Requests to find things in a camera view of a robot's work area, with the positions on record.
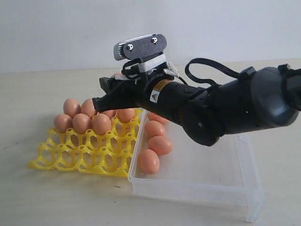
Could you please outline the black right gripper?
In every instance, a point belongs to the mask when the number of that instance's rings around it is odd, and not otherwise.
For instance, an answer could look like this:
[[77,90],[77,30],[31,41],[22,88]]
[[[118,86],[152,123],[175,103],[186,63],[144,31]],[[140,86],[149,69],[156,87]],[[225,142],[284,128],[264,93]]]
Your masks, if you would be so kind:
[[202,97],[205,89],[176,82],[162,73],[150,75],[147,83],[113,77],[102,77],[99,83],[105,95],[92,98],[99,113],[143,108],[171,122],[203,122],[207,118]]

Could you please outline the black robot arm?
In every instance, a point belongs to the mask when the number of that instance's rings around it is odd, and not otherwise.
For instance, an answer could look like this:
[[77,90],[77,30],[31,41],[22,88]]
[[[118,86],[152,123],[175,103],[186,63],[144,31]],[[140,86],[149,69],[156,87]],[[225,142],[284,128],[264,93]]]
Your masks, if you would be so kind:
[[100,78],[98,112],[143,108],[179,126],[195,142],[212,146],[227,134],[291,125],[301,110],[301,72],[288,65],[249,67],[223,85],[208,88],[153,72],[135,80]]

